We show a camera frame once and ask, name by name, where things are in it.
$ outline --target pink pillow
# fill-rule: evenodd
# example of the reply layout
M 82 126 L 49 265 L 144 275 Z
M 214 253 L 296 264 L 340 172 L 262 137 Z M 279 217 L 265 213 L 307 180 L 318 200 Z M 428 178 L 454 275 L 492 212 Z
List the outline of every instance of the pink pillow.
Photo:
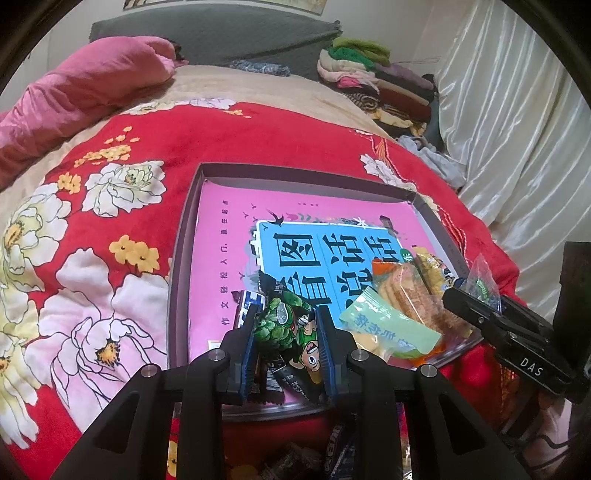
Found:
M 0 113 L 0 191 L 34 159 L 170 79 L 174 58 L 162 38 L 101 38 L 30 84 Z

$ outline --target snack bag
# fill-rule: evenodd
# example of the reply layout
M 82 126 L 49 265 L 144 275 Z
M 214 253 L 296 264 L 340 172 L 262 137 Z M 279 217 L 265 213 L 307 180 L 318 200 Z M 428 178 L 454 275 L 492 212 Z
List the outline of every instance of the snack bag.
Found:
M 412 263 L 372 261 L 374 284 L 380 296 L 415 322 L 444 333 L 439 311 Z
M 382 358 L 419 358 L 433 350 L 441 338 L 441 333 L 392 308 L 372 288 L 364 289 L 340 319 L 351 332 L 375 335 Z
M 496 286 L 491 269 L 482 254 L 479 254 L 474 260 L 468 279 L 462 285 L 462 290 L 501 313 L 499 287 Z
M 290 351 L 290 365 L 305 368 L 315 384 L 321 383 L 320 351 L 312 305 L 263 272 L 259 272 L 259 290 L 267 298 L 267 307 L 255 329 L 255 339 L 261 351 Z
M 415 247 L 417 256 L 415 263 L 423 276 L 428 289 L 433 295 L 443 297 L 443 293 L 450 287 L 453 287 L 455 277 L 452 271 L 443 263 L 443 261 L 429 253 L 424 247 Z

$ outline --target white satin curtain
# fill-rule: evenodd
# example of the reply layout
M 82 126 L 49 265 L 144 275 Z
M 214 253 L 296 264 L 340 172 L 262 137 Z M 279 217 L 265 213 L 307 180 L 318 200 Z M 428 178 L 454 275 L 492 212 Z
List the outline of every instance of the white satin curtain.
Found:
M 566 240 L 591 241 L 591 111 L 548 45 L 501 0 L 475 0 L 436 75 L 460 199 L 552 319 Z

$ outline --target white peony print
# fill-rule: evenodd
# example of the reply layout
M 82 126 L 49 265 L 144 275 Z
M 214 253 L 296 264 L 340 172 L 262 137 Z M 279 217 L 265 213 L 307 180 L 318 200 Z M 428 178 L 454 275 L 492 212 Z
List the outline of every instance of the white peony print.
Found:
M 158 112 L 160 110 L 171 110 L 177 105 L 188 105 L 189 101 L 180 101 L 180 102 L 163 102 L 160 100 L 155 100 L 153 102 L 147 103 L 140 103 L 139 105 L 130 108 L 122 113 L 128 113 L 129 115 L 145 115 L 146 113 L 151 112 Z
M 145 115 L 146 113 L 158 112 L 160 110 L 171 110 L 177 105 L 193 105 L 204 108 L 218 108 L 220 110 L 228 110 L 232 105 L 236 105 L 234 100 L 228 98 L 194 98 L 192 100 L 180 101 L 161 101 L 155 100 L 148 103 L 140 103 L 139 105 L 126 110 L 123 113 L 129 115 Z
M 168 284 L 129 274 L 116 292 L 91 248 L 71 254 L 56 274 L 64 287 L 40 311 L 40 335 L 25 361 L 53 386 L 84 432 L 145 364 L 166 368 Z
M 100 173 L 88 177 L 88 190 L 82 211 L 92 210 L 100 217 L 116 217 L 119 209 L 130 212 L 152 203 L 160 203 L 166 191 L 160 160 L 150 160 L 134 165 L 110 163 Z
M 27 292 L 45 288 L 34 267 L 53 259 L 68 227 L 65 217 L 72 210 L 70 202 L 56 196 L 57 191 L 57 183 L 40 186 L 14 212 L 4 230 L 0 241 L 0 324 L 22 321 Z
M 24 345 L 39 336 L 35 303 L 29 301 L 20 323 L 6 322 L 0 331 L 0 437 L 4 443 L 28 448 L 23 437 L 34 442 L 39 428 L 25 404 L 37 403 L 41 384 L 24 361 Z
M 220 110 L 229 110 L 231 106 L 236 105 L 236 102 L 229 98 L 197 98 L 191 100 L 189 103 L 193 106 L 218 108 Z
M 383 161 L 381 160 L 374 160 L 369 155 L 361 155 L 361 161 L 365 164 L 365 171 L 370 175 L 375 175 L 379 177 L 387 185 L 392 185 L 394 187 L 399 187 L 405 190 L 410 190 L 411 192 L 417 191 L 417 186 L 414 183 L 410 182 L 403 182 L 401 178 L 399 178 L 390 167 L 388 167 Z M 427 195 L 420 194 L 423 200 L 431 210 L 437 215 L 439 218 L 438 207 L 433 201 L 433 199 Z

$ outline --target plastic bag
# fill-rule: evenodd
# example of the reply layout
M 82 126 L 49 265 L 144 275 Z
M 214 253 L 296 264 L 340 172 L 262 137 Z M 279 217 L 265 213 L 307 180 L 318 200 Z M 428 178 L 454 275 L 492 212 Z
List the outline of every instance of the plastic bag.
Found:
M 501 313 L 499 287 L 492 278 L 491 269 L 482 254 L 474 260 L 468 279 L 462 285 L 462 290 Z
M 414 259 L 415 263 L 428 289 L 433 295 L 443 297 L 443 293 L 453 287 L 456 279 L 452 271 L 439 257 L 429 253 L 426 248 L 415 247 L 414 250 L 417 253 Z
M 340 319 L 350 332 L 375 335 L 382 358 L 421 357 L 429 353 L 441 338 L 441 333 L 393 309 L 372 288 L 364 289 L 340 314 Z
M 431 330 L 444 333 L 436 298 L 427 290 L 413 263 L 373 260 L 372 270 L 379 295 L 393 308 Z

